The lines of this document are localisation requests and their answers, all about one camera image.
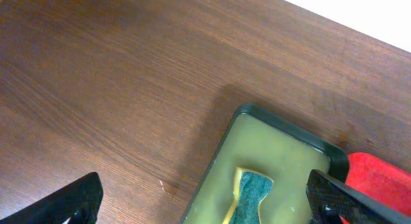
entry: yellow edge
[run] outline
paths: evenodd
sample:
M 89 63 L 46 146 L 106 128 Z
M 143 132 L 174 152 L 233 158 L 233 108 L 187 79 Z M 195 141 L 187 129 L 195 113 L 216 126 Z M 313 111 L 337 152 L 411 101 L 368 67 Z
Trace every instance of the yellow edge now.
M 224 218 L 222 224 L 229 224 L 229 222 L 232 218 L 232 215 L 234 214 L 234 211 L 237 208 L 238 202 L 240 200 L 240 182 L 241 182 L 241 178 L 242 178 L 244 172 L 256 173 L 258 175 L 261 175 L 263 177 L 266 177 L 266 178 L 270 179 L 270 181 L 274 184 L 274 181 L 270 177 L 268 177 L 268 176 L 266 176 L 262 173 L 258 173 L 254 170 L 251 170 L 251 169 L 236 168 L 236 175 L 234 176 L 234 201 L 233 201 L 232 205 L 230 206 L 229 211 L 225 215 L 225 218 Z M 259 207 L 261 205 L 261 202 L 263 202 L 263 200 L 267 197 L 267 195 L 268 195 L 268 193 L 258 203 L 258 220 L 259 220 L 260 223 L 261 223 L 261 216 L 260 216 L 260 213 L 259 213 Z

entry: red object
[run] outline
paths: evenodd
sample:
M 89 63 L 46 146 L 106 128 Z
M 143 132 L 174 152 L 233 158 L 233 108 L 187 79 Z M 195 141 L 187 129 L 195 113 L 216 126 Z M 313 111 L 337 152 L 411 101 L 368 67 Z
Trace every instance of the red object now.
M 411 216 L 411 174 L 368 153 L 352 153 L 346 184 Z

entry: brown wooden surface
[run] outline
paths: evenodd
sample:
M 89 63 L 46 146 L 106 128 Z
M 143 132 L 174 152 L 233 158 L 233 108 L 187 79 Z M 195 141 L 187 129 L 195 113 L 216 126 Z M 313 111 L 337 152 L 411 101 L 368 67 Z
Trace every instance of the brown wooden surface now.
M 0 66 L 0 218 L 97 171 L 176 223 L 245 102 L 411 170 L 411 54 L 282 0 L 4 0 Z

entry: white surface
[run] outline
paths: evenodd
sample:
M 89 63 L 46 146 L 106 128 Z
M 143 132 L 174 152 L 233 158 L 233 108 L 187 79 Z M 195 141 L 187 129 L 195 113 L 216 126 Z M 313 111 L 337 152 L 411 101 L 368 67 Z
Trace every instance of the white surface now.
M 411 0 L 285 0 L 411 52 Z

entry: green sponge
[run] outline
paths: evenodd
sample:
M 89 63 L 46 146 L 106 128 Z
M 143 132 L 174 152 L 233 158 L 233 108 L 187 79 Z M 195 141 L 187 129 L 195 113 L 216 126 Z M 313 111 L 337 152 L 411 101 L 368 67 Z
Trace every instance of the green sponge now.
M 223 224 L 260 224 L 259 206 L 274 181 L 261 173 L 237 168 L 234 177 L 234 202 Z

